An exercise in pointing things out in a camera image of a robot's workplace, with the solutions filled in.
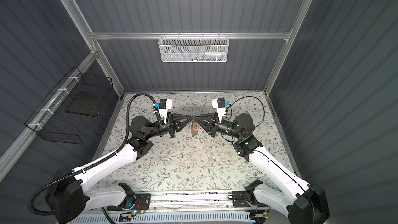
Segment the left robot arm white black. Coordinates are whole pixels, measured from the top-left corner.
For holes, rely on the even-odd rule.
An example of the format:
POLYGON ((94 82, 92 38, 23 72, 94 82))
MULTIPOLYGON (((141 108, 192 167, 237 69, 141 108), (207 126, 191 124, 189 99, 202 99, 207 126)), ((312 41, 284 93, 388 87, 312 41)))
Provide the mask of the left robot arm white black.
POLYGON ((137 211, 138 201, 127 184, 99 190, 92 187, 105 176, 147 154, 153 146, 150 138, 165 134, 174 137, 192 120, 193 116, 168 113, 166 123, 152 123, 144 116, 136 116, 127 129, 132 136, 123 148, 73 170, 60 169, 55 175, 58 182, 50 186, 45 195, 58 223, 69 223, 81 213, 100 207, 117 206, 125 211, 137 211))

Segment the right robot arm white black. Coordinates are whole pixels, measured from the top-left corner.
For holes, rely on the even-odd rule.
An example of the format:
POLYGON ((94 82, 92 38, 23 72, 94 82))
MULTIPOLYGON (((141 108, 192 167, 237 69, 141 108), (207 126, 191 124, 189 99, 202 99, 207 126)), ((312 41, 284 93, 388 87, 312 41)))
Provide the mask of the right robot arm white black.
POLYGON ((235 138, 233 148, 238 155, 279 188, 270 189, 259 180, 252 182, 245 188, 250 205, 268 205, 284 214, 292 224, 323 224, 330 217, 325 190, 319 185, 310 185, 274 158, 255 138, 256 127, 249 114, 240 114, 234 121, 219 120, 218 114, 198 115, 193 120, 211 136, 220 133, 235 138))

